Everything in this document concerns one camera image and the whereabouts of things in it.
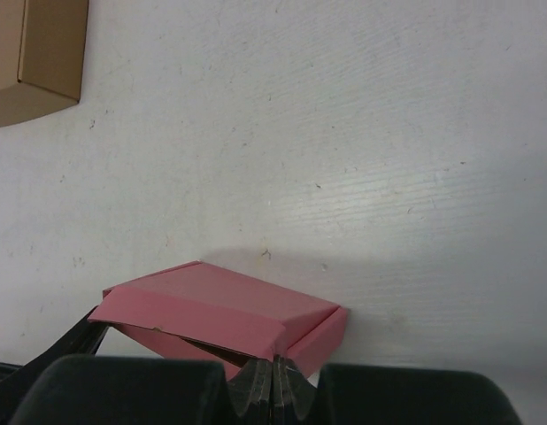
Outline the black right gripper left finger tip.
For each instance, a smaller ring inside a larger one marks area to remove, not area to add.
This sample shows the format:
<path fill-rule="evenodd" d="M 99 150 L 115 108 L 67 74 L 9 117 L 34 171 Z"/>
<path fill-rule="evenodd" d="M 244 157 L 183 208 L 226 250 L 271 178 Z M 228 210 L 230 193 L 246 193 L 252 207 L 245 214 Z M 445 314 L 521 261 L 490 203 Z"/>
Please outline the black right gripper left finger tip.
<path fill-rule="evenodd" d="M 213 361 L 67 356 L 37 379 L 12 424 L 266 424 L 271 362 L 232 379 Z"/>

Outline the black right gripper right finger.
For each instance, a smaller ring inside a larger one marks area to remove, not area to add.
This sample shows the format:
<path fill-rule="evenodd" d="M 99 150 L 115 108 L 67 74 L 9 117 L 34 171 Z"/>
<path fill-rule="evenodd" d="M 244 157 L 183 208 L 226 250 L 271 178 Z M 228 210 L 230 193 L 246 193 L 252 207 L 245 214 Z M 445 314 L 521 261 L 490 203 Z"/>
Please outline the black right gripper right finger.
<path fill-rule="evenodd" d="M 312 385 L 273 363 L 275 424 L 519 424 L 509 398 L 471 372 L 327 364 Z"/>

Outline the right brown cardboard box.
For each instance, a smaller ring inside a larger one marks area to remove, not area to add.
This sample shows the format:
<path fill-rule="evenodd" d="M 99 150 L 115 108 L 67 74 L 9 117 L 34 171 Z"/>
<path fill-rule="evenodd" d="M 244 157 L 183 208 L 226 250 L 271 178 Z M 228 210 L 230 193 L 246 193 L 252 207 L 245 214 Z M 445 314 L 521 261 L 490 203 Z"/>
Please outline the right brown cardboard box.
<path fill-rule="evenodd" d="M 80 102 L 89 1 L 0 1 L 0 128 Z"/>

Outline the pink paper box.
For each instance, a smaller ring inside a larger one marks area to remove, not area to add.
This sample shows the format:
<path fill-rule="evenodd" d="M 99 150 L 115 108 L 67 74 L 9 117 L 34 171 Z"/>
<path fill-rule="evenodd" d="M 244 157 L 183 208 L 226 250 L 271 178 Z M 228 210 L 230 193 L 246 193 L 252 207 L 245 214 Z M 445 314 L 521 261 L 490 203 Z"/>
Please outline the pink paper box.
<path fill-rule="evenodd" d="M 112 286 L 89 316 L 164 358 L 218 361 L 227 378 L 277 356 L 309 377 L 341 344 L 347 319 L 333 302 L 201 261 Z"/>

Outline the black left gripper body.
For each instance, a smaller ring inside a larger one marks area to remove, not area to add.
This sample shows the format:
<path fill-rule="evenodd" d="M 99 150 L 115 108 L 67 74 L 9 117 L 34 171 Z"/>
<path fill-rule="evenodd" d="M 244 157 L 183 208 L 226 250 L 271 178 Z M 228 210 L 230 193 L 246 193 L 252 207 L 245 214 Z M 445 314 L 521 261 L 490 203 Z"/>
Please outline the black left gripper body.
<path fill-rule="evenodd" d="M 16 365 L 0 362 L 0 424 L 7 424 L 39 376 L 55 361 L 68 355 L 95 355 L 108 325 L 90 322 L 92 311 L 81 318 L 48 350 L 28 362 Z"/>

